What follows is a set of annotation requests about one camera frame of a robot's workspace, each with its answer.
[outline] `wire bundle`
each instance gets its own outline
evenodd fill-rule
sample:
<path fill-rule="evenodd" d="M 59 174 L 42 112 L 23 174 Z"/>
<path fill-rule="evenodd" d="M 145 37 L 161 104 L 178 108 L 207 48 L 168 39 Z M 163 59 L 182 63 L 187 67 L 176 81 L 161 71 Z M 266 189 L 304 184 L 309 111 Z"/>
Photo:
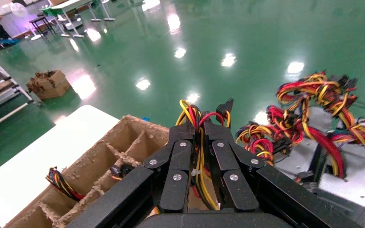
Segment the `wire bundle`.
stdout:
<path fill-rule="evenodd" d="M 197 197 L 201 198 L 203 203 L 208 207 L 208 209 L 217 210 L 218 207 L 216 203 L 213 201 L 212 197 L 209 194 L 208 189 L 205 186 L 204 179 L 210 179 L 209 171 L 204 167 L 205 166 L 205 158 L 204 158 L 204 130 L 203 130 L 203 123 L 206 119 L 210 118 L 211 116 L 216 116 L 219 121 L 221 122 L 222 126 L 225 125 L 229 127 L 231 123 L 230 113 L 226 111 L 226 116 L 222 116 L 219 113 L 213 112 L 209 113 L 205 116 L 202 116 L 201 111 L 195 105 L 190 105 L 188 102 L 184 100 L 180 100 L 180 106 L 182 108 L 182 112 L 177 119 L 175 125 L 181 125 L 184 121 L 190 121 L 191 124 L 195 128 L 196 132 L 196 145 L 195 145 L 195 168 L 192 171 L 194 176 L 193 178 L 193 192 Z"/>
<path fill-rule="evenodd" d="M 348 111 L 356 99 L 350 92 L 356 90 L 356 80 L 348 80 L 343 76 L 338 81 L 329 80 L 325 72 L 314 73 L 297 82 L 282 85 L 277 98 L 280 103 L 290 105 L 288 111 L 299 109 L 302 122 L 307 122 L 310 100 L 330 112 L 333 117 L 339 117 L 344 123 L 344 130 L 329 132 L 329 137 L 334 142 L 357 143 L 365 147 L 365 118 L 355 121 Z"/>
<path fill-rule="evenodd" d="M 50 168 L 48 175 L 45 177 L 56 189 L 68 196 L 69 198 L 80 201 L 85 196 L 77 193 L 62 177 L 62 174 L 56 167 Z"/>
<path fill-rule="evenodd" d="M 333 174 L 335 176 L 345 177 L 345 164 L 339 149 L 319 130 L 310 127 L 306 122 L 287 110 L 282 110 L 275 106 L 267 108 L 268 120 L 271 125 L 259 126 L 256 123 L 242 127 L 236 135 L 236 142 L 246 144 L 246 150 L 259 157 L 267 159 L 267 163 L 273 165 L 273 155 L 283 151 L 288 153 L 290 147 L 299 144 L 306 134 L 310 139 L 318 142 L 327 150 L 331 158 Z M 281 141 L 287 141 L 280 147 Z"/>

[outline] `open cardboard box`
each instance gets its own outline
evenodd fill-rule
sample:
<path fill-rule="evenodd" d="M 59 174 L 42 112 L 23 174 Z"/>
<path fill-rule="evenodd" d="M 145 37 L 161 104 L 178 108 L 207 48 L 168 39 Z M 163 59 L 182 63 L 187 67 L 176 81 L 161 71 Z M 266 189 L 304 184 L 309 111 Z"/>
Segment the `open cardboard box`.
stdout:
<path fill-rule="evenodd" d="M 149 155 L 168 142 L 168 137 L 169 130 L 165 127 L 130 115 L 123 117 L 62 172 L 64 179 L 78 193 L 86 195 L 81 201 L 68 198 L 50 185 L 5 228 L 64 228 L 118 182 L 111 178 L 111 166 L 124 163 L 134 167 L 142 165 Z M 211 183 L 207 182 L 206 185 L 215 199 Z M 189 208 L 206 209 L 192 189 L 189 193 Z"/>

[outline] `black connector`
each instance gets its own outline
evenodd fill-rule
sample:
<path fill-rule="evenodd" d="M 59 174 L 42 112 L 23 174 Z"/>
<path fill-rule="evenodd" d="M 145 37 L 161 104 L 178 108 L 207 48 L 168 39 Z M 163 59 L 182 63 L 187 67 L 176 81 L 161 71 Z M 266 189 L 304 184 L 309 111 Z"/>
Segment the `black connector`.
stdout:
<path fill-rule="evenodd" d="M 346 89 L 355 88 L 357 83 L 357 78 L 350 79 L 344 86 Z"/>
<path fill-rule="evenodd" d="M 229 113 L 231 113 L 231 110 L 233 109 L 233 102 L 233 98 L 230 98 L 226 103 L 220 104 L 216 108 L 216 113 L 220 114 L 223 117 L 226 117 L 226 111 L 229 111 Z"/>
<path fill-rule="evenodd" d="M 283 152 L 284 154 L 290 153 L 290 145 L 292 144 L 291 140 L 288 137 L 280 138 L 275 140 L 273 145 L 273 154 Z"/>
<path fill-rule="evenodd" d="M 340 87 L 344 87 L 347 84 L 347 82 L 349 80 L 349 77 L 346 76 L 346 75 L 343 75 L 343 76 L 331 75 L 329 77 L 329 80 L 334 81 L 334 82 L 338 82 Z"/>
<path fill-rule="evenodd" d="M 116 165 L 111 166 L 110 171 L 113 174 L 113 176 L 119 176 L 121 174 L 121 169 Z"/>
<path fill-rule="evenodd" d="M 127 174 L 129 174 L 132 170 L 133 170 L 133 166 L 131 165 L 127 165 L 127 164 L 124 164 L 121 166 L 121 177 L 124 177 L 126 176 Z"/>

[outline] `table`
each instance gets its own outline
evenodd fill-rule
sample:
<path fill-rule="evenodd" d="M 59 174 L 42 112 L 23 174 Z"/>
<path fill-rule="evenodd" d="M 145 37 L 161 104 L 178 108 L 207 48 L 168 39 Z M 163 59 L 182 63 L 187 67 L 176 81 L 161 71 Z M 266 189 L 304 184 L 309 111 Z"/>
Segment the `table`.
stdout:
<path fill-rule="evenodd" d="M 42 21 L 43 22 L 43 24 L 45 25 L 45 30 L 42 30 L 41 28 L 40 28 L 40 26 L 38 26 L 38 22 L 39 21 Z M 34 26 L 34 28 L 36 29 L 36 31 L 41 35 L 41 37 L 44 37 L 44 32 L 45 31 L 50 31 L 51 33 L 54 33 L 55 34 L 55 31 L 54 31 L 54 29 L 51 27 L 51 25 L 49 24 L 49 22 L 48 22 L 48 20 L 47 20 L 47 18 L 43 15 L 43 16 L 39 16 L 38 18 L 36 18 L 36 19 L 33 19 L 33 20 L 31 20 L 31 21 L 29 21 L 33 26 Z"/>
<path fill-rule="evenodd" d="M 45 176 L 50 167 L 73 164 L 118 121 L 90 105 L 82 106 L 0 166 L 0 226 L 4 227 L 48 187 Z M 18 179 L 10 177 L 19 169 L 27 172 L 30 181 L 19 184 Z"/>
<path fill-rule="evenodd" d="M 72 26 L 72 29 L 74 30 L 75 32 L 75 35 L 73 35 L 73 37 L 79 37 L 79 38 L 83 38 L 85 37 L 84 35 L 80 35 L 75 26 L 72 24 L 69 16 L 66 14 L 66 12 L 68 11 L 71 11 L 73 9 L 75 9 L 76 7 L 80 7 L 80 6 L 83 6 L 83 5 L 87 5 L 89 7 L 89 11 L 91 12 L 91 14 L 93 15 L 93 19 L 92 21 L 101 21 L 101 19 L 97 19 L 96 18 L 96 15 L 94 14 L 91 6 L 90 6 L 90 3 L 93 2 L 95 0 L 69 0 L 69 1 L 66 1 L 64 3 L 61 3 L 59 5 L 56 5 L 56 6 L 53 6 L 50 8 L 50 10 L 52 12 L 54 12 L 54 14 L 58 14 L 58 11 L 59 12 L 62 12 L 63 15 L 65 15 L 66 19 L 68 20 L 69 23 L 71 23 L 71 26 Z M 104 18 L 104 20 L 108 20 L 108 21 L 114 21 L 115 19 L 114 18 L 110 18 L 110 15 L 108 14 L 108 11 L 107 11 L 107 8 L 106 6 L 104 5 L 104 3 L 101 1 L 101 0 L 98 0 L 100 3 L 101 3 L 101 7 L 103 8 L 104 12 L 106 13 L 107 15 L 107 18 Z M 58 20 L 56 17 L 54 17 L 55 20 L 56 20 L 56 23 L 59 25 L 61 31 L 62 31 L 62 35 L 63 37 L 70 37 L 70 35 L 66 34 L 65 31 L 63 30 L 63 28 L 61 27 L 61 25 L 59 24 Z"/>

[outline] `metal screw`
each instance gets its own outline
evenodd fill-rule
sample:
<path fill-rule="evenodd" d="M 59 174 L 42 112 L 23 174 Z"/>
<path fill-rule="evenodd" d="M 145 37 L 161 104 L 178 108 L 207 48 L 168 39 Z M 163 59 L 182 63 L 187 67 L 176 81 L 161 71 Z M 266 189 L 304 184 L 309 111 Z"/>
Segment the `metal screw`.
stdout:
<path fill-rule="evenodd" d="M 181 180 L 182 176 L 180 174 L 176 174 L 173 176 L 173 179 L 176 180 L 176 181 L 179 181 Z"/>
<path fill-rule="evenodd" d="M 236 174 L 230 175 L 230 180 L 236 181 L 238 179 L 239 179 L 239 177 Z"/>

